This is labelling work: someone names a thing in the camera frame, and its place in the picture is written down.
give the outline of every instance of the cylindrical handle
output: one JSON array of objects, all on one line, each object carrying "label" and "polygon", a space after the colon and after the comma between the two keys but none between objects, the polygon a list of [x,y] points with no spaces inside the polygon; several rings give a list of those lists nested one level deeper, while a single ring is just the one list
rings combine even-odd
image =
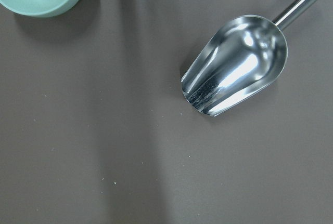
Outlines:
[{"label": "cylindrical handle", "polygon": [[280,30],[285,29],[305,10],[307,10],[316,0],[296,0],[287,9],[285,9],[273,22]]}]

